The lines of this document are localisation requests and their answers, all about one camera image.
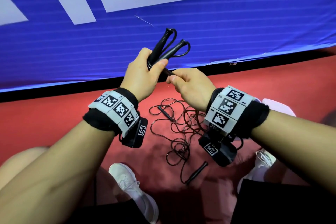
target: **hand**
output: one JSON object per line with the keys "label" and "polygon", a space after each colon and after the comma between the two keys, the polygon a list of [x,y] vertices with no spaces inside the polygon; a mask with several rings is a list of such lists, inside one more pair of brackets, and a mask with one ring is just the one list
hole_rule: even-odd
{"label": "hand", "polygon": [[168,64],[167,59],[160,60],[148,71],[147,59],[152,51],[142,48],[137,58],[129,63],[120,87],[131,91],[140,102],[149,97],[158,82],[162,70]]}
{"label": "hand", "polygon": [[191,107],[206,112],[211,95],[216,89],[210,79],[197,68],[180,68],[173,73],[177,76],[169,76],[167,83],[173,84]]}

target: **red floor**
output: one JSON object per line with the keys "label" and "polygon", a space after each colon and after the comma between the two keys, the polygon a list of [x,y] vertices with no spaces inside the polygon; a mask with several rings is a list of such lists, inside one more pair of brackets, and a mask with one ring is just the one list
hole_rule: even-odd
{"label": "red floor", "polygon": [[[217,87],[232,85],[259,99],[269,98],[292,108],[297,116],[320,121],[336,109],[336,56],[279,67],[210,76]],[[22,150],[51,145],[67,133],[80,120],[99,94],[87,92],[58,97],[0,103],[0,163]],[[153,95],[140,103],[139,110],[151,123],[156,116],[148,108],[164,98],[180,99],[174,88],[159,83]],[[162,121],[156,131],[177,137]],[[167,140],[151,135],[148,130],[143,146],[131,149],[114,140],[103,167],[124,162],[137,174],[141,187],[157,201],[161,222],[165,223],[228,223],[233,212],[235,186],[251,169],[255,150],[251,140],[245,141],[235,163],[222,168],[202,150],[197,140],[191,144],[191,157],[184,169],[184,179],[204,160],[209,166],[186,188],[179,180],[181,166],[169,166],[166,153]]]}

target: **white sneaker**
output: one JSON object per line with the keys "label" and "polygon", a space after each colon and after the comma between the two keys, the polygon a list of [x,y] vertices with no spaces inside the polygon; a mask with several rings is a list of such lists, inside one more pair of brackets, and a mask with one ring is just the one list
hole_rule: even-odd
{"label": "white sneaker", "polygon": [[255,155],[257,156],[255,159],[255,166],[247,175],[245,175],[242,179],[240,179],[237,187],[238,193],[240,191],[243,179],[249,179],[257,182],[264,182],[265,172],[277,160],[272,154],[270,154],[265,149],[257,151]]}
{"label": "white sneaker", "polygon": [[136,202],[147,221],[155,224],[158,221],[159,208],[155,200],[139,188],[140,182],[137,181],[133,171],[124,164],[115,163],[110,166],[108,172],[119,187]]}

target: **black trim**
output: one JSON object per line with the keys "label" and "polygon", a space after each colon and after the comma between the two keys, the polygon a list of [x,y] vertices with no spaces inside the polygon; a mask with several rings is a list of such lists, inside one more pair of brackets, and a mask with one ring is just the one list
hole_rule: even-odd
{"label": "black trim", "polygon": [[[233,73],[251,69],[258,69],[263,67],[271,67],[271,66],[279,66],[286,65],[291,63],[297,63],[307,60],[313,60],[323,57],[332,56],[333,54],[329,52],[324,52],[320,50],[307,51],[307,52],[297,52],[292,54],[284,54],[273,56],[269,58],[259,59],[259,60],[251,60],[239,62],[237,65],[232,66],[231,63],[221,63],[215,65],[208,65],[197,67],[206,75],[214,75],[214,74],[223,74],[223,73]],[[161,74],[159,78],[159,82],[164,82],[166,80],[167,75]],[[116,77],[110,79],[102,79],[95,80],[89,82],[77,82],[70,83],[64,85],[56,85],[49,87],[41,87],[35,89],[27,89],[27,90],[16,90],[16,91],[8,91],[0,93],[0,103],[1,102],[9,102],[9,101],[17,101],[17,100],[25,100],[25,99],[33,99],[33,98],[43,98],[43,97],[51,97],[51,96],[59,96],[59,95],[67,95],[67,94],[75,94],[81,92],[89,92],[95,90],[108,90],[118,88],[123,80],[123,77]]]}

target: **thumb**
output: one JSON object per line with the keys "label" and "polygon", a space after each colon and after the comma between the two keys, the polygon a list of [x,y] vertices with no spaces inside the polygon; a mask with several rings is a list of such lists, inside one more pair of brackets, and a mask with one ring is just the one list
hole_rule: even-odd
{"label": "thumb", "polygon": [[180,93],[182,93],[181,89],[185,87],[187,84],[186,81],[184,81],[181,77],[178,77],[176,75],[170,76],[170,82],[179,90]]}
{"label": "thumb", "polygon": [[151,73],[157,80],[162,73],[162,70],[168,64],[167,59],[160,60],[159,62],[155,63],[153,67],[150,69],[149,73]]}

